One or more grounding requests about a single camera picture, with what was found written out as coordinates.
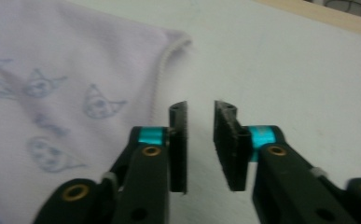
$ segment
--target brass screw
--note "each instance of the brass screw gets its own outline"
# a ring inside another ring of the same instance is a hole
[[[62,198],[67,202],[74,202],[84,198],[90,191],[90,188],[84,184],[77,184],[67,188],[63,194]]]
[[[285,156],[287,154],[287,151],[281,147],[269,147],[268,151],[275,156]]]
[[[158,156],[160,154],[159,147],[145,147],[143,148],[143,154],[145,156]]]

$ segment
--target white cloth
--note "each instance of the white cloth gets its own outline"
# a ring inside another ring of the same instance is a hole
[[[99,181],[188,41],[59,0],[0,1],[0,223],[31,223],[67,180]]]

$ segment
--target white surface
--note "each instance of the white surface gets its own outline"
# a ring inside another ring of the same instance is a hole
[[[252,1],[73,1],[193,39],[157,98],[157,125],[167,124],[169,105],[189,108],[189,194],[172,194],[171,224],[258,223],[253,183],[229,192],[218,164],[214,100],[238,106],[243,125],[279,125],[340,187],[361,176],[361,35]]]

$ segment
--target screw hole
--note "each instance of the screw hole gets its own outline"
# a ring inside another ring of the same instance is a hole
[[[324,208],[317,209],[316,214],[321,219],[324,219],[325,221],[334,221],[335,220],[334,214],[332,214],[330,211],[328,211],[328,210],[326,210]]]
[[[145,156],[158,156],[160,154],[159,147],[145,147],[143,148],[143,154]]]
[[[276,156],[284,156],[287,152],[281,147],[269,147],[268,151]]]
[[[147,211],[144,208],[136,208],[131,213],[131,219],[133,221],[142,221],[146,219]]]
[[[62,198],[64,201],[73,202],[84,198],[90,191],[90,188],[84,184],[78,184],[67,188]]]

